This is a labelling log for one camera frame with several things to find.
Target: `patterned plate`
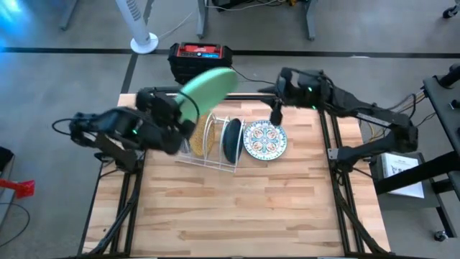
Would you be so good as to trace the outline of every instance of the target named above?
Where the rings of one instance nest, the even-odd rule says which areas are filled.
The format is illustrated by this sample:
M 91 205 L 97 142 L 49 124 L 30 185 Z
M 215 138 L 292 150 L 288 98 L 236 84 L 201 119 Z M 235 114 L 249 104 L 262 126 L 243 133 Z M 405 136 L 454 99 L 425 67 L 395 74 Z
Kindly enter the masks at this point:
M 281 126 L 273 126 L 268 120 L 250 124 L 244 131 L 244 147 L 259 160 L 273 160 L 286 150 L 288 138 Z

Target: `red object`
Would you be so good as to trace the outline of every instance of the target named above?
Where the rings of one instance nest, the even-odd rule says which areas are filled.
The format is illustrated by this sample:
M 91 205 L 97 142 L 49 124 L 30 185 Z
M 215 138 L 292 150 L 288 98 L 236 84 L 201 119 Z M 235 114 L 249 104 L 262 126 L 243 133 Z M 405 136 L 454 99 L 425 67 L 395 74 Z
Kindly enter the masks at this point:
M 0 179 L 0 187 L 10 188 L 16 191 L 16 198 L 24 198 L 34 195 L 35 192 L 35 181 L 25 181 L 22 183 L 15 183 Z
M 220 45 L 212 44 L 199 44 L 199 43 L 182 43 L 178 48 L 177 56 L 183 56 L 183 53 L 213 53 L 218 54 L 221 58 L 223 55 L 224 48 Z M 202 58 L 200 55 L 191 55 L 191 58 Z

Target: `green plate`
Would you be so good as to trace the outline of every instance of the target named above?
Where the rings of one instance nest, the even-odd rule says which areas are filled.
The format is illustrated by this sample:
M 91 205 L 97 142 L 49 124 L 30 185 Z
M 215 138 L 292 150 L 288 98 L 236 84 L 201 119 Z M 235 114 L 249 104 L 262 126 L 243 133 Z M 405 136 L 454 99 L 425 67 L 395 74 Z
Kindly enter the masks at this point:
M 200 115 L 217 106 L 228 93 L 236 90 L 238 78 L 230 68 L 214 68 L 189 81 L 181 91 L 187 94 L 198 106 Z M 192 102 L 181 94 L 175 98 L 180 106 L 182 117 L 180 122 L 189 119 L 196 121 L 196 109 Z

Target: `wire dish rack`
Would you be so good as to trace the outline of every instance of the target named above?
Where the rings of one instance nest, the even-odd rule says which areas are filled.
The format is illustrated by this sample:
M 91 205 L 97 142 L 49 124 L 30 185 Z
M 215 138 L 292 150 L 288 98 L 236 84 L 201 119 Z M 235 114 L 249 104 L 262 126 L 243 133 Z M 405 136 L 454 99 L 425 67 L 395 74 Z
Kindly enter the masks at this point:
M 188 163 L 192 165 L 199 165 L 199 166 L 204 166 L 207 168 L 214 168 L 218 169 L 220 171 L 227 171 L 230 173 L 235 173 L 236 168 L 238 167 L 238 161 L 240 159 L 239 155 L 239 147 L 240 145 L 243 145 L 242 140 L 240 137 L 238 137 L 238 143 L 236 144 L 236 162 L 235 164 L 230 163 L 225 155 L 224 155 L 224 146 L 223 146 L 223 141 L 224 141 L 224 132 L 225 129 L 230 122 L 231 119 L 229 117 L 225 117 L 225 119 L 218 118 L 214 116 L 214 114 L 210 113 L 206 119 L 206 125 L 204 127 L 204 132 L 203 132 L 203 155 L 196 155 L 193 153 L 193 151 L 190 148 L 190 143 L 188 140 L 184 140 L 182 143 L 182 147 L 180 149 L 180 152 L 176 155 L 176 161 L 181 162 L 181 163 Z M 212 148 L 208 150 L 208 140 L 209 140 L 209 134 L 211 131 L 211 126 L 214 126 L 215 130 L 213 133 L 218 137 L 218 150 L 215 148 Z M 244 119 L 241 121 L 241 127 L 239 129 L 239 135 L 242 135 L 242 132 L 244 128 L 246 127 L 246 122 Z

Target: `wooden table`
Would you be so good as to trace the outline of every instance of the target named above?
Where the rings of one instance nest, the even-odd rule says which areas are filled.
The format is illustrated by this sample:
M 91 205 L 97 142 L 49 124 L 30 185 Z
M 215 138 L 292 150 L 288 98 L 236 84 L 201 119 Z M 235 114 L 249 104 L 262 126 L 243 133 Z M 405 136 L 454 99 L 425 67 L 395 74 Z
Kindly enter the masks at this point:
M 122 94 L 119 106 L 134 106 L 134 94 Z M 213 112 L 252 122 L 267 119 L 270 108 L 259 101 L 225 101 Z M 343 255 L 318 113 L 286 108 L 283 114 L 285 153 L 267 162 L 243 151 L 235 174 L 148 151 L 131 256 Z M 362 144 L 355 119 L 340 119 L 339 126 L 344 145 Z M 364 163 L 356 167 L 369 172 Z M 112 173 L 100 180 L 83 252 L 95 247 L 114 222 L 122 178 Z M 390 250 L 372 180 L 359 173 L 350 179 L 359 219 Z

